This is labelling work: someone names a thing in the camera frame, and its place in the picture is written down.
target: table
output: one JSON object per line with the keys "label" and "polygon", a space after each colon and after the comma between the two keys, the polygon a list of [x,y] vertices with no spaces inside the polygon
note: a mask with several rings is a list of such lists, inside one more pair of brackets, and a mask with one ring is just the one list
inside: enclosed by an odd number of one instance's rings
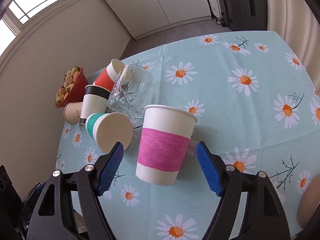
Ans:
{"label": "table", "polygon": [[[171,186],[151,185],[135,176],[141,128],[134,130],[110,190],[99,198],[117,239],[203,237],[219,198],[210,191],[194,156],[199,141],[242,172],[265,171],[291,234],[301,230],[297,208],[310,180],[320,172],[320,100],[301,62],[276,33],[205,35],[123,62],[141,65],[153,75],[148,103],[184,109],[199,121]],[[102,154],[84,126],[65,124],[57,168],[79,171]],[[81,214],[77,194],[72,195]],[[232,236],[239,232],[244,206],[243,193]]]}

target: black suitcase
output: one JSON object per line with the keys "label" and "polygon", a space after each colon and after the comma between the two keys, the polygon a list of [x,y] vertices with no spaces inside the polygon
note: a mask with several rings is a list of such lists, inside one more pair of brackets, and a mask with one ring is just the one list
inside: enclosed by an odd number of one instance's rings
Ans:
{"label": "black suitcase", "polygon": [[219,0],[221,14],[233,31],[267,30],[267,0]]}

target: teal stripe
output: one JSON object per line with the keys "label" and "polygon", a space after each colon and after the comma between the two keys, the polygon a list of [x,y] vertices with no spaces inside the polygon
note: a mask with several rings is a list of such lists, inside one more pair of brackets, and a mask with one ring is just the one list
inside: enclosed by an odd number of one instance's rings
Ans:
{"label": "teal stripe", "polygon": [[104,115],[105,113],[96,113],[93,114],[89,120],[87,120],[87,131],[90,134],[90,136],[93,138],[93,126],[95,124],[95,122],[98,120],[98,118],[102,115]]}

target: window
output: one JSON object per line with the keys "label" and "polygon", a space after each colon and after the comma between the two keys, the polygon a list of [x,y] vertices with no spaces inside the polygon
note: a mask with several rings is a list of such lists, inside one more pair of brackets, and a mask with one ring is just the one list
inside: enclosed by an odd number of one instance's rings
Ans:
{"label": "window", "polygon": [[28,21],[58,0],[13,0],[0,20],[0,55]]}

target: black stripe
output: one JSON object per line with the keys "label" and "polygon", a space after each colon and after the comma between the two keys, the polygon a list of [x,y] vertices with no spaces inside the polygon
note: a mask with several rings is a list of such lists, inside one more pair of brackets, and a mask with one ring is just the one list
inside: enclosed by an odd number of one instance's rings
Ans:
{"label": "black stripe", "polygon": [[110,96],[110,92],[104,88],[98,87],[98,86],[88,86],[85,88],[85,95],[91,94],[91,95],[96,95],[102,98],[105,98],[108,100],[109,96]]}

